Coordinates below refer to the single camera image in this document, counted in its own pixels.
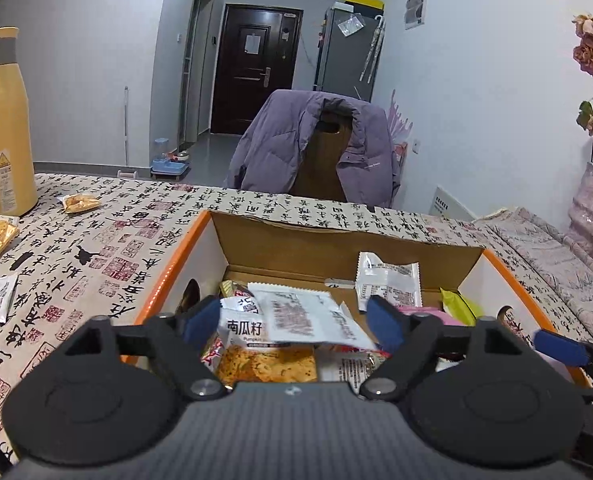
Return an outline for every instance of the gray tiled floor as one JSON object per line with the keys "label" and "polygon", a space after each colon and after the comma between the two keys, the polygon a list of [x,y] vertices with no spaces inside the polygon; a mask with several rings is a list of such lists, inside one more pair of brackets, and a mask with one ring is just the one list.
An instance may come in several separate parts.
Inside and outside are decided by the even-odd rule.
{"label": "gray tiled floor", "polygon": [[222,186],[240,136],[201,134],[190,148],[190,173],[185,184]]}

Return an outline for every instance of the purple jacket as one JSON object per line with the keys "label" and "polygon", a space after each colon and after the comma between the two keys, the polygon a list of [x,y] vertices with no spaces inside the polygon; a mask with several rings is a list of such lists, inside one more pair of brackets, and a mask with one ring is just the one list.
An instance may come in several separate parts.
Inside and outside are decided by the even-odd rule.
{"label": "purple jacket", "polygon": [[241,137],[224,187],[288,192],[323,111],[352,116],[352,136],[337,164],[348,202],[390,207],[399,166],[383,108],[326,92],[273,92]]}

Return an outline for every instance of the white card against wall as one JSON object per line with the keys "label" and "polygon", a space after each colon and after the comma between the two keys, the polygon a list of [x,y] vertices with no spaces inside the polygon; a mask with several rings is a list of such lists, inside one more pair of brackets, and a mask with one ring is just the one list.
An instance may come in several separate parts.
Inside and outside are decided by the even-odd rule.
{"label": "white card against wall", "polygon": [[245,37],[245,53],[259,54],[260,36],[246,36]]}

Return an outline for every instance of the green snack package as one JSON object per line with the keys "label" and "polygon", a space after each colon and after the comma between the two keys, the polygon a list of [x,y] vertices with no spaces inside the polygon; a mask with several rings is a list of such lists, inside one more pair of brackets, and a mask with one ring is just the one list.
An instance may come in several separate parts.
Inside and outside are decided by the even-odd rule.
{"label": "green snack package", "polygon": [[453,318],[468,326],[474,326],[477,317],[483,316],[483,310],[474,301],[468,300],[457,292],[441,289],[443,309]]}

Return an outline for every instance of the thermos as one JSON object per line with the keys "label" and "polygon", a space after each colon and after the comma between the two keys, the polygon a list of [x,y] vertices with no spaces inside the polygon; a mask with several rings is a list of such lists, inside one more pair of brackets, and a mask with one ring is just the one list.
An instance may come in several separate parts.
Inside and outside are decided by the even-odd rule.
{"label": "thermos", "polygon": [[0,28],[0,214],[21,216],[36,205],[28,96],[16,61],[18,28]]}

